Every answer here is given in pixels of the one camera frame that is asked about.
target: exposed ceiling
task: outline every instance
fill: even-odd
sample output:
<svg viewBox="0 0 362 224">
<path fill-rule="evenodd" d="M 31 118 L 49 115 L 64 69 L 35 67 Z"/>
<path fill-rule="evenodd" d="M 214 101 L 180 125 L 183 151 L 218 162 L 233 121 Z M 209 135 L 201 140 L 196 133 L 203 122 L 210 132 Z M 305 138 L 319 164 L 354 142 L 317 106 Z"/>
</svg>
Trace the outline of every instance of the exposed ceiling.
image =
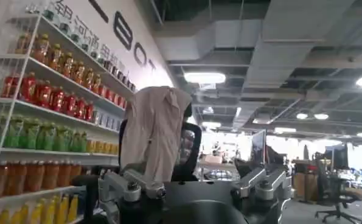
<svg viewBox="0 0 362 224">
<path fill-rule="evenodd" d="M 291 127 L 304 136 L 362 132 L 362 89 L 355 85 L 362 77 L 362 0 L 151 3 L 156 42 L 178 86 L 193 96 L 198 122 L 220 122 L 222 130 Z M 219 71 L 226 81 L 204 89 L 185 81 L 188 71 Z M 300 112 L 329 119 L 298 120 Z"/>
</svg>

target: gray floor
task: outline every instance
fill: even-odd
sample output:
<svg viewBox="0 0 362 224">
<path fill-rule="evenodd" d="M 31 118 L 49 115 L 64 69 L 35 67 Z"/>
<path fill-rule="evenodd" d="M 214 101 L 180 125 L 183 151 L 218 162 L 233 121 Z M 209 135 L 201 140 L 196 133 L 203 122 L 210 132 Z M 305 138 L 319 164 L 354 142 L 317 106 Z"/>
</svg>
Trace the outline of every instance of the gray floor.
<svg viewBox="0 0 362 224">
<path fill-rule="evenodd" d="M 315 218 L 316 211 L 333 210 L 334 207 L 320 206 L 320 205 L 308 205 L 297 201 L 290 201 L 287 205 L 287 209 L 284 210 L 283 224 L 322 224 L 321 220 L 323 215 L 320 214 L 318 219 Z M 343 209 L 345 213 L 354 215 L 362 219 L 362 201 L 352 203 L 348 209 Z M 327 223 L 331 224 L 351 224 L 345 219 L 337 220 L 333 217 L 327 219 Z"/>
</svg>

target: monitor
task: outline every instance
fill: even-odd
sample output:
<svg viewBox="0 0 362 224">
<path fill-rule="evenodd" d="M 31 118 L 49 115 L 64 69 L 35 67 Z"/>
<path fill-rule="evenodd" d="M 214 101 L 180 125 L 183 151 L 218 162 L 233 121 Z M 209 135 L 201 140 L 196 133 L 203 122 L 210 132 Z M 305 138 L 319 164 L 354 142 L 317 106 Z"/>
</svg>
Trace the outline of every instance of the monitor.
<svg viewBox="0 0 362 224">
<path fill-rule="evenodd" d="M 331 159 L 333 169 L 349 169 L 347 144 L 326 146 L 324 157 Z"/>
<path fill-rule="evenodd" d="M 266 130 L 252 136 L 251 161 L 264 164 L 266 161 Z"/>
</svg>

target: white shelf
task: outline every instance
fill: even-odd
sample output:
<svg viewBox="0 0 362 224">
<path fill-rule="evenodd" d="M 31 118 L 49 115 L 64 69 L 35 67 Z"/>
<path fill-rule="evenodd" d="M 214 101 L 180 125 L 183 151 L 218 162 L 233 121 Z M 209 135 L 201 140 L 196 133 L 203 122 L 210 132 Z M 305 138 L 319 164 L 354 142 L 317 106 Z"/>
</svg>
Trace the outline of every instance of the white shelf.
<svg viewBox="0 0 362 224">
<path fill-rule="evenodd" d="M 26 201 L 31 200 L 33 198 L 37 198 L 40 196 L 44 196 L 47 194 L 54 194 L 58 192 L 66 192 L 66 191 L 80 191 L 85 189 L 84 187 L 74 187 L 74 186 L 68 186 L 68 187 L 58 187 L 53 190 L 44 190 L 44 191 L 37 191 L 33 193 L 26 193 L 26 194 L 20 194 L 20 195 L 14 195 L 14 196 L 6 196 L 0 198 L 0 204 L 7 204 L 14 201 Z"/>
<path fill-rule="evenodd" d="M 25 55 L 5 54 L 0 55 L 0 63 L 9 63 L 11 65 L 23 65 Z M 73 80 L 65 77 L 50 67 L 38 62 L 36 59 L 29 57 L 26 71 L 34 72 L 35 76 L 42 80 L 49 80 L 53 86 L 62 86 L 68 92 L 74 92 L 77 96 L 83 97 L 87 102 L 93 101 L 96 107 L 99 107 L 112 115 L 122 117 L 124 109 L 114 104 L 112 101 L 92 92 L 91 90 L 79 85 Z"/>
<path fill-rule="evenodd" d="M 12 103 L 13 99 L 11 98 L 0 98 L 0 103 Z M 76 117 L 68 116 L 63 113 L 59 113 L 47 108 L 39 107 L 37 105 L 27 103 L 21 100 L 16 100 L 15 110 L 22 115 L 33 116 L 36 114 L 37 117 L 45 118 L 55 123 L 64 124 L 70 127 L 81 126 L 82 128 L 90 128 L 91 130 L 102 131 L 107 134 L 118 135 L 119 132 L 112 130 L 110 128 L 102 127 L 96 124 L 93 124 L 88 121 L 78 119 Z"/>
<path fill-rule="evenodd" d="M 14 161 L 17 159 L 27 161 L 70 160 L 81 162 L 84 166 L 117 166 L 119 163 L 118 156 L 112 154 L 1 148 L 0 161 Z"/>
<path fill-rule="evenodd" d="M 37 19 L 38 15 L 34 14 L 23 14 L 16 16 L 11 19 L 11 23 L 19 23 L 23 21 L 24 25 L 21 26 L 23 29 L 27 29 L 25 24 L 34 24 L 34 19 Z M 94 72 L 101 74 L 102 83 L 106 83 L 107 87 L 111 88 L 118 95 L 131 99 L 133 92 L 119 79 L 108 72 L 100 63 L 94 60 L 87 52 L 85 52 L 80 46 L 76 45 L 67 35 L 50 23 L 45 17 L 41 16 L 40 24 L 38 26 L 38 33 L 46 33 L 49 36 L 49 40 L 52 44 L 60 44 L 63 52 L 71 52 L 76 60 L 83 61 L 87 68 L 93 68 Z"/>
</svg>

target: beige cloth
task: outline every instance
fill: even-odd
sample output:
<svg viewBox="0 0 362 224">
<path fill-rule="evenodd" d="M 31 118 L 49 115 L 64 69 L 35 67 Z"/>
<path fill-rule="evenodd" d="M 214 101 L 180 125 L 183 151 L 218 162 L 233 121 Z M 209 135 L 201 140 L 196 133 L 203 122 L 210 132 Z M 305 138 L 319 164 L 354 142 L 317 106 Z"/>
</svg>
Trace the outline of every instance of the beige cloth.
<svg viewBox="0 0 362 224">
<path fill-rule="evenodd" d="M 121 168 L 146 162 L 146 180 L 170 181 L 178 156 L 184 111 L 191 101 L 184 91 L 166 86 L 148 87 L 136 93 L 127 107 Z"/>
</svg>

